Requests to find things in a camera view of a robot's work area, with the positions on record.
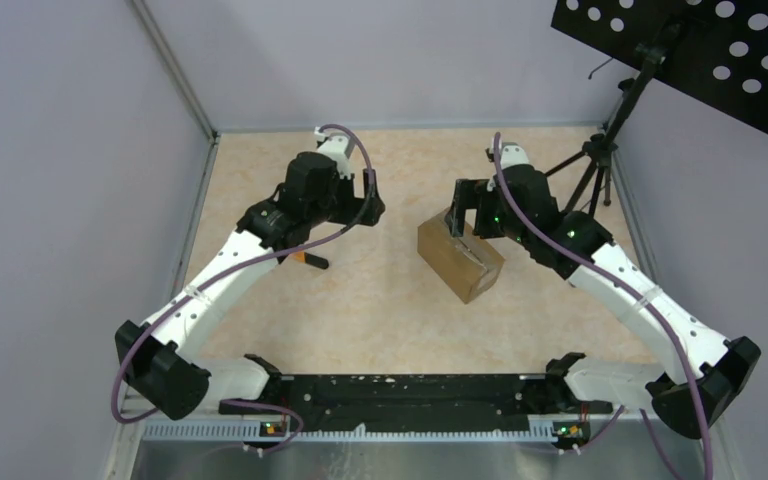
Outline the brown cardboard express box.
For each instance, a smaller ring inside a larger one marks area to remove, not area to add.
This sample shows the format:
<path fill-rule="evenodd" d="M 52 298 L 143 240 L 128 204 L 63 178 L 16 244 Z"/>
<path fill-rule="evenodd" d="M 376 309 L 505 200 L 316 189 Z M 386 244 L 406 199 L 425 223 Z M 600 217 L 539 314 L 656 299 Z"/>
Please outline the brown cardboard express box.
<path fill-rule="evenodd" d="M 446 213 L 418 226 L 417 253 L 462 303 L 469 304 L 496 283 L 505 259 L 484 239 L 467 232 L 451 236 Z"/>

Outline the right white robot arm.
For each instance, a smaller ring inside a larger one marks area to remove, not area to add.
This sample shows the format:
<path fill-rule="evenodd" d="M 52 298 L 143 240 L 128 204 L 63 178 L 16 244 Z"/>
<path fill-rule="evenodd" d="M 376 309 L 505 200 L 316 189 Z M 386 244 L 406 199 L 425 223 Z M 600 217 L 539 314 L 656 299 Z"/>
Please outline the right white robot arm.
<path fill-rule="evenodd" d="M 549 404 L 572 412 L 604 402 L 653 412 L 674 432 L 699 439 L 745 387 L 760 355 L 746 336 L 728 339 L 707 327 L 643 274 L 593 216 L 563 212 L 546 176 L 530 165 L 496 177 L 459 179 L 445 223 L 454 237 L 475 213 L 474 236 L 509 238 L 536 263 L 597 299 L 655 357 L 651 364 L 568 353 L 547 365 Z"/>

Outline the orange utility knife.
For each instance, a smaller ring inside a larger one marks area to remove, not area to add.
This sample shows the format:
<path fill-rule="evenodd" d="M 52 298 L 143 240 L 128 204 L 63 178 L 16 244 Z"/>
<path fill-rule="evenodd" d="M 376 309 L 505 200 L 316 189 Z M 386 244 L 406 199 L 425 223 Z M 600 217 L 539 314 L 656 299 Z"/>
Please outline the orange utility knife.
<path fill-rule="evenodd" d="M 317 269 L 327 270 L 330 267 L 330 262 L 326 258 L 309 253 L 307 251 L 295 252 L 291 255 L 291 257 L 300 263 L 312 266 Z"/>

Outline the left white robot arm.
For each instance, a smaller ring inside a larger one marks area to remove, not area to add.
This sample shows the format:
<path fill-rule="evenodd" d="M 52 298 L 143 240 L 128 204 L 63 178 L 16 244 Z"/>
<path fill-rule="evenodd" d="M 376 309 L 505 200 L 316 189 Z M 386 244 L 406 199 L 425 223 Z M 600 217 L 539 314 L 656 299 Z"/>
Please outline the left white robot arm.
<path fill-rule="evenodd" d="M 210 372 L 193 359 L 230 308 L 288 257 L 325 245 L 358 226 L 376 225 L 386 210 L 377 172 L 362 155 L 362 196 L 355 194 L 349 154 L 303 151 L 284 179 L 236 222 L 212 260 L 159 310 L 126 320 L 114 334 L 119 362 L 110 413 L 119 424 L 143 420 L 121 411 L 121 389 L 135 390 L 150 413 L 190 415 L 208 393 Z"/>

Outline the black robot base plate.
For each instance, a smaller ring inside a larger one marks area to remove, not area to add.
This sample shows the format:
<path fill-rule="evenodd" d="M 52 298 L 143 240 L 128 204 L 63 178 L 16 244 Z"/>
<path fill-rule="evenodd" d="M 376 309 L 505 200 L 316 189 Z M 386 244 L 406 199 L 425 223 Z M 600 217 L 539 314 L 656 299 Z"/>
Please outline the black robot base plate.
<path fill-rule="evenodd" d="M 532 416 L 613 411 L 545 374 L 284 375 L 258 400 L 299 414 L 307 433 L 514 432 Z"/>

